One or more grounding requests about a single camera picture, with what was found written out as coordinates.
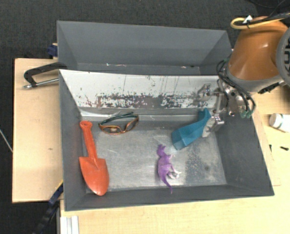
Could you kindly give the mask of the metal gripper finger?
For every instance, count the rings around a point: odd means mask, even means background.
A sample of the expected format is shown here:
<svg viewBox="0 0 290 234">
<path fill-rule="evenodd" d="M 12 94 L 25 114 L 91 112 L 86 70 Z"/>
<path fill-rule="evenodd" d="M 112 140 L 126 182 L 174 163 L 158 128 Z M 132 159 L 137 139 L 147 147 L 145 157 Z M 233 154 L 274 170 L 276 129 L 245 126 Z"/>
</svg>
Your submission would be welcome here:
<svg viewBox="0 0 290 234">
<path fill-rule="evenodd" d="M 211 84 L 204 84 L 197 92 L 197 107 L 214 107 L 217 101 L 218 92 L 211 89 Z"/>
<path fill-rule="evenodd" d="M 220 115 L 211 116 L 203 128 L 202 137 L 208 137 L 210 133 L 218 131 L 224 124 L 225 121 Z"/>
</svg>

